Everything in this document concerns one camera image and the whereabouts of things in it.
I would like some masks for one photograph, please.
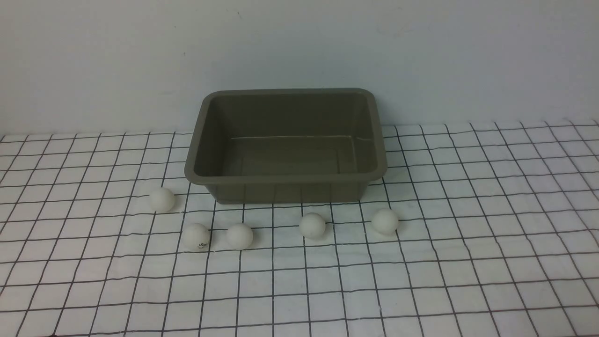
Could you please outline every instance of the plastic tray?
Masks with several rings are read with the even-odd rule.
[[[363,89],[219,91],[200,108],[185,176],[219,203],[358,201],[387,170]]]

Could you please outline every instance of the bin bottom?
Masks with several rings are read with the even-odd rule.
[[[349,136],[230,139],[223,176],[356,173]]]

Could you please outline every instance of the white ball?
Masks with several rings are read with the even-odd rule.
[[[157,213],[168,212],[175,206],[175,195],[170,189],[160,187],[150,193],[150,207]]]
[[[390,235],[397,230],[400,221],[392,210],[380,209],[374,214],[372,225],[375,231],[384,235]]]
[[[326,229],[325,220],[316,213],[308,213],[299,222],[299,232],[308,239],[318,239]]]
[[[199,251],[208,246],[210,231],[202,224],[189,224],[183,229],[181,241],[190,251]]]
[[[227,229],[226,240],[233,249],[241,251],[252,244],[254,233],[248,225],[236,224]]]

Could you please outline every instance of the white grid mat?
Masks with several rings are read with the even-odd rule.
[[[596,122],[383,133],[360,203],[243,207],[183,177],[189,133],[3,137],[0,336],[599,334]],[[143,198],[160,185],[167,214]],[[396,236],[370,227],[383,207]],[[307,212],[324,239],[299,234]],[[256,239],[233,251],[242,221]],[[209,251],[180,246],[188,222]]]

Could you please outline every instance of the white wall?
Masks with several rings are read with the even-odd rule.
[[[387,124],[599,117],[599,0],[0,0],[0,132],[189,130],[219,89]]]

